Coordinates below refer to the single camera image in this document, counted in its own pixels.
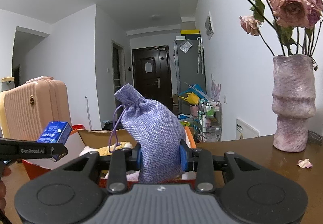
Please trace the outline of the person's left hand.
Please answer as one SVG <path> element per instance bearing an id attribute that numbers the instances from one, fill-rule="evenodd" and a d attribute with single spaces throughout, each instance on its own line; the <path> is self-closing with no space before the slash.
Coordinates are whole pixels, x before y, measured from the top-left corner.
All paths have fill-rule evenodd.
<path id="1" fill-rule="evenodd" d="M 11 174 L 11 170 L 9 167 L 7 167 L 4 162 L 1 162 L 1 178 L 9 176 Z M 1 199 L 1 212 L 4 213 L 6 201 L 5 201 L 5 195 L 7 193 L 7 188 L 4 184 L 4 182 L 0 181 L 0 199 Z"/>

